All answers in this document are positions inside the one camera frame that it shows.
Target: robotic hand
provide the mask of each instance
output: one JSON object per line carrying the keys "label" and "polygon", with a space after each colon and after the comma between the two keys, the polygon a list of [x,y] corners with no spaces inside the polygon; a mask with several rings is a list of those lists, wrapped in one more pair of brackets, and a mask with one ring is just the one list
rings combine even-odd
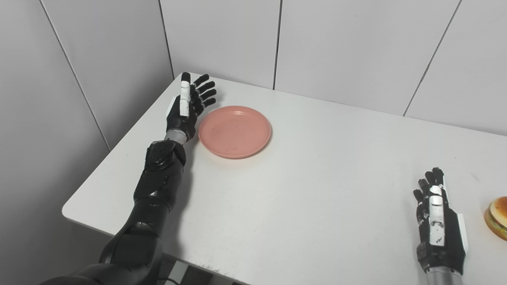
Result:
{"label": "robotic hand", "polygon": [[199,77],[190,84],[190,73],[182,73],[181,95],[174,97],[167,109],[167,128],[165,139],[170,139],[181,145],[191,140],[196,132],[197,117],[206,107],[216,102],[215,82],[209,80],[209,75]]}
{"label": "robotic hand", "polygon": [[464,226],[460,226],[459,215],[449,207],[442,170],[435,167],[425,176],[419,180],[421,190],[414,190],[421,239],[417,259],[428,285],[462,285]]}
{"label": "robotic hand", "polygon": [[162,260],[162,240],[167,218],[186,163],[183,144],[194,137],[197,117],[216,102],[213,81],[208,75],[190,84],[182,74],[182,93],[167,112],[164,140],[154,141],[146,153],[144,170],[134,191],[134,207],[120,231],[107,243],[99,263],[41,285],[155,285]]}

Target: robot finger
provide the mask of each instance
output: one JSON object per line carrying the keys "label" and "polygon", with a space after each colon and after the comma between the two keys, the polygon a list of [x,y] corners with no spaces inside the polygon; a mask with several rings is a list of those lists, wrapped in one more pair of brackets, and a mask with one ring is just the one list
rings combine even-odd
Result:
{"label": "robot finger", "polygon": [[206,107],[208,107],[209,105],[215,104],[215,103],[216,103],[216,99],[215,98],[210,98],[210,99],[202,102],[198,106],[194,106],[195,113],[197,114],[197,116],[199,116],[200,114],[202,114],[202,112],[204,111],[204,109]]}
{"label": "robot finger", "polygon": [[435,179],[437,180],[437,185],[444,185],[444,172],[438,168],[433,168],[433,175],[435,176]]}
{"label": "robot finger", "polygon": [[435,175],[433,174],[433,172],[431,171],[428,171],[424,174],[424,176],[426,176],[426,180],[428,181],[428,183],[430,185],[438,185],[437,184],[437,180],[435,178]]}

